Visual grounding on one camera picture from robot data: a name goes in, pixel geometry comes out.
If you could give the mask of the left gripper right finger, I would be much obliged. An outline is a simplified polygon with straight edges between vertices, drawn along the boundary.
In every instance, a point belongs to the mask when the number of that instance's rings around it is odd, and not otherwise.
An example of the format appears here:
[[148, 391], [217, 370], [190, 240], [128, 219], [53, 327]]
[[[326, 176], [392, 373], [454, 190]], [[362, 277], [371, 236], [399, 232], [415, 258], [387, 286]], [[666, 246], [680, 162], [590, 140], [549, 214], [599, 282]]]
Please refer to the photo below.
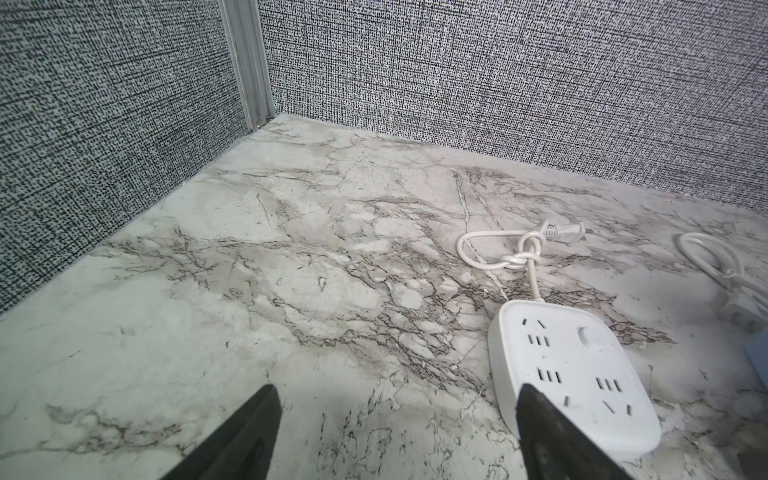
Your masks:
[[531, 384], [520, 390], [516, 420], [529, 479], [631, 479]]

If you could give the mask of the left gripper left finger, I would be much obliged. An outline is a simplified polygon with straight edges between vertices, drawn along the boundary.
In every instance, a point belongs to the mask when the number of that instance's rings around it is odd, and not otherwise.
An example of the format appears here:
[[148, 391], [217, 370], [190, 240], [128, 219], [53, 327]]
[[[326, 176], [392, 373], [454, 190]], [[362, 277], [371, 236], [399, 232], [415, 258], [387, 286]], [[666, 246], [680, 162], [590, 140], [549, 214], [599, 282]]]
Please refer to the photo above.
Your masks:
[[263, 386], [163, 480], [265, 479], [281, 416], [277, 388]]

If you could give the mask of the white square power strip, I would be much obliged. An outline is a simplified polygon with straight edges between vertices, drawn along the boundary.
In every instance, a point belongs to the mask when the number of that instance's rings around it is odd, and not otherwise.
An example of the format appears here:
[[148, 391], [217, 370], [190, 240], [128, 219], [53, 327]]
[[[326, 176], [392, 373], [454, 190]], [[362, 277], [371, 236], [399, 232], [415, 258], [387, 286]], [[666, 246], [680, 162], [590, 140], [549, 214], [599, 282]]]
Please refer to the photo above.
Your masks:
[[497, 405], [513, 434], [521, 389], [530, 384], [614, 460], [632, 461], [659, 445], [661, 426], [646, 389], [593, 314], [509, 301], [489, 326], [488, 354]]

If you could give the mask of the blue square power strip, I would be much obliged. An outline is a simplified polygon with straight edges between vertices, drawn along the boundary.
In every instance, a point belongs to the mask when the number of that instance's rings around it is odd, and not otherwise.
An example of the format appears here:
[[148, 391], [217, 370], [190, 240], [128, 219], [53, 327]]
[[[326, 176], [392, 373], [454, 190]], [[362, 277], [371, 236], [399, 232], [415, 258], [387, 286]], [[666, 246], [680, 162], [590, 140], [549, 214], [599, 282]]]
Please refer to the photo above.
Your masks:
[[767, 352], [760, 345], [752, 343], [745, 348], [750, 365], [764, 387], [767, 387]]

